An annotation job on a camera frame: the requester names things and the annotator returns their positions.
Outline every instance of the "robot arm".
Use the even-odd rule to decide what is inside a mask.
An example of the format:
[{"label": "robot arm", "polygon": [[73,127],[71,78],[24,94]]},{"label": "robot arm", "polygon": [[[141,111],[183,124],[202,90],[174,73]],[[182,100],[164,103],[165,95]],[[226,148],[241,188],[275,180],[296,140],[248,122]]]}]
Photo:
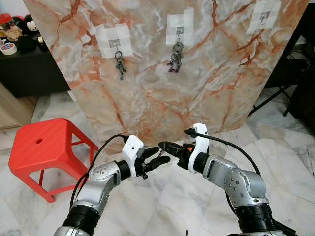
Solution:
[{"label": "robot arm", "polygon": [[[204,124],[197,123],[190,133],[207,134]],[[242,235],[248,236],[283,236],[281,229],[295,235],[295,231],[272,218],[272,212],[265,197],[266,186],[262,177],[251,171],[239,169],[233,162],[207,154],[209,140],[195,138],[195,145],[180,146],[170,142],[160,142],[164,151],[179,158],[178,165],[193,174],[202,176],[225,190],[228,195]]]},{"label": "robot arm", "polygon": [[63,225],[54,236],[92,236],[107,203],[109,192],[127,178],[142,176],[146,172],[170,161],[159,156],[149,163],[144,160],[159,151],[158,147],[144,149],[143,142],[130,135],[123,147],[123,160],[108,162],[93,167],[89,179],[79,191]]}]

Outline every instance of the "white paper square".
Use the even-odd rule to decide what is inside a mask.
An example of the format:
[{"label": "white paper square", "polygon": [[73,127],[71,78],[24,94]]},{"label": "white paper square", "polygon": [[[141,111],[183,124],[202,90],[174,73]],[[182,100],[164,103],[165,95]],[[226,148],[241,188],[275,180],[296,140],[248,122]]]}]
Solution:
[{"label": "white paper square", "polygon": [[193,45],[193,8],[184,10],[182,15],[167,15],[166,44],[174,45],[177,42],[177,27],[183,26],[184,33],[179,35],[184,45]]},{"label": "white paper square", "polygon": [[[95,36],[103,58],[113,58],[117,49],[123,53],[123,57],[133,56],[130,31],[126,23],[115,24],[113,28],[105,28],[104,25],[96,26]],[[110,47],[109,41],[117,39],[120,46]]]},{"label": "white paper square", "polygon": [[257,1],[246,34],[253,34],[256,30],[271,29],[276,21],[280,6],[281,1],[278,0]]}]

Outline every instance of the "black table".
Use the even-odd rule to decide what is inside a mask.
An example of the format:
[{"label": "black table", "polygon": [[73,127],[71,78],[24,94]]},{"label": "black table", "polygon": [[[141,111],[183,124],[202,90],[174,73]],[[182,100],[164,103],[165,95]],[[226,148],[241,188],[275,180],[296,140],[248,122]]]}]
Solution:
[{"label": "black table", "polygon": [[38,46],[8,56],[0,53],[0,82],[16,98],[70,90],[50,52]]}]

